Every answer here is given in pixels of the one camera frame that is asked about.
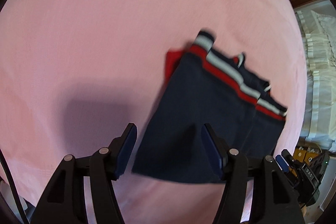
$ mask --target navy shorts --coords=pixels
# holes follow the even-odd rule
[[[286,109],[265,91],[266,81],[212,49],[213,42],[200,32],[183,55],[147,126],[133,172],[181,183],[220,182],[202,145],[205,123],[247,156],[272,153]]]

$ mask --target pink bedsheet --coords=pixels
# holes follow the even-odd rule
[[[91,155],[128,122],[140,141],[162,88],[165,53],[203,27],[217,34],[217,48],[244,51],[247,67],[270,80],[288,106],[276,154],[293,152],[306,73],[288,0],[8,0],[0,13],[0,145],[19,194],[36,205],[64,155]],[[131,174],[133,157],[114,183],[126,223],[212,223],[223,185]]]

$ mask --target yellow object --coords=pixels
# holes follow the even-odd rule
[[[304,150],[304,149],[299,150],[298,148],[296,148],[293,154],[293,158],[295,160],[303,162],[303,160],[305,159],[306,153],[307,153],[307,150]]]
[[[310,165],[310,161],[315,158],[316,156],[318,156],[319,154],[317,153],[312,153],[312,152],[307,152],[304,158],[304,161]]]

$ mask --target striped fabric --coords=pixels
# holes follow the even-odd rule
[[[284,121],[287,114],[285,107],[281,107],[281,109],[279,109],[277,106],[261,98],[261,92],[247,86],[244,82],[243,76],[238,70],[233,68],[224,60],[218,58],[212,52],[213,43],[214,41],[209,37],[199,33],[193,45],[189,49],[189,52],[201,58],[203,68],[232,87],[240,98],[254,104],[258,111],[261,111],[275,119]],[[237,67],[239,68],[243,62],[244,56],[238,55],[237,59]],[[269,91],[269,89],[270,85],[265,88],[265,92]]]

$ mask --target waistband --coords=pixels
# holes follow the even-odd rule
[[[239,73],[243,76],[244,82],[251,88],[258,90],[261,93],[262,92],[270,93],[271,89],[270,83],[266,80],[261,79],[260,77],[258,77],[257,75],[255,75],[254,73],[252,73],[251,71],[247,70],[244,67],[246,57],[243,52],[233,58],[228,58],[222,53],[212,48],[214,41],[215,38],[213,35],[211,35],[206,31],[201,30],[198,33],[194,41],[194,44],[203,47],[207,52],[212,51],[218,58],[222,59],[224,62],[231,65],[231,67],[238,70]]]
[[[205,31],[199,32],[189,49],[190,53],[195,54],[202,60],[203,68],[233,88],[241,99],[254,104],[256,110],[275,119],[285,120],[287,114],[285,107],[275,102],[264,90],[260,92],[253,89],[244,81],[244,77],[239,71],[243,61],[238,62],[238,65],[240,65],[238,67],[234,59],[227,58],[223,54],[214,51],[212,49],[215,40],[214,36],[208,33],[204,35],[204,33]]]

